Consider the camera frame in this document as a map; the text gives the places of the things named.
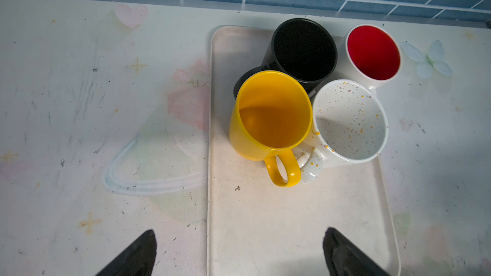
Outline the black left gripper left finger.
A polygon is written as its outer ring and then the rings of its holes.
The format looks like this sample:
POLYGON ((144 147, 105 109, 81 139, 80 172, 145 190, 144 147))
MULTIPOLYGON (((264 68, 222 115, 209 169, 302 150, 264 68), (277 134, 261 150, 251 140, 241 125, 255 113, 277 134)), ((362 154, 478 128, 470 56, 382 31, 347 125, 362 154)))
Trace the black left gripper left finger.
POLYGON ((157 240, 152 229, 145 231, 104 267, 103 275, 151 275, 157 255, 157 240))

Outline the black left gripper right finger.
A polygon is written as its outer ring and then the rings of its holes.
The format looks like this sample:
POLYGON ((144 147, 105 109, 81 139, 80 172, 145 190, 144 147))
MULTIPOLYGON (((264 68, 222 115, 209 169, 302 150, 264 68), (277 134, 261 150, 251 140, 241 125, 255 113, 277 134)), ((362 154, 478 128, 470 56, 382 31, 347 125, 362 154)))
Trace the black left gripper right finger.
POLYGON ((333 227, 327 229, 322 247, 330 275, 389 276, 376 262, 333 227))

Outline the white speckled mug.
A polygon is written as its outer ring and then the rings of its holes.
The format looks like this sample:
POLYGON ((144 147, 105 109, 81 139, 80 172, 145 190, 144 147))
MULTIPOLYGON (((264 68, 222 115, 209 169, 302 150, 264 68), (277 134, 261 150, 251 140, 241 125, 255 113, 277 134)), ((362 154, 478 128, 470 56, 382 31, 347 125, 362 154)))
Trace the white speckled mug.
POLYGON ((325 168, 361 164, 380 155, 389 128, 374 92, 353 80, 333 80, 311 103, 313 123, 297 159, 303 183, 315 181, 325 168))

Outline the yellow mug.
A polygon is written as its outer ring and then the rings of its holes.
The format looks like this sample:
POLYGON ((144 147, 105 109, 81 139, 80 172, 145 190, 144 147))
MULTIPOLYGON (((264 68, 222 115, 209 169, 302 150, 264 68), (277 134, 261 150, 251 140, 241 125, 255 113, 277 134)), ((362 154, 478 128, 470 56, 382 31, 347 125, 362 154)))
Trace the yellow mug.
POLYGON ((313 123, 308 94, 293 77, 267 70, 241 85, 231 114, 229 139, 243 158, 265 162, 279 187, 301 179, 293 149, 305 140, 313 123))

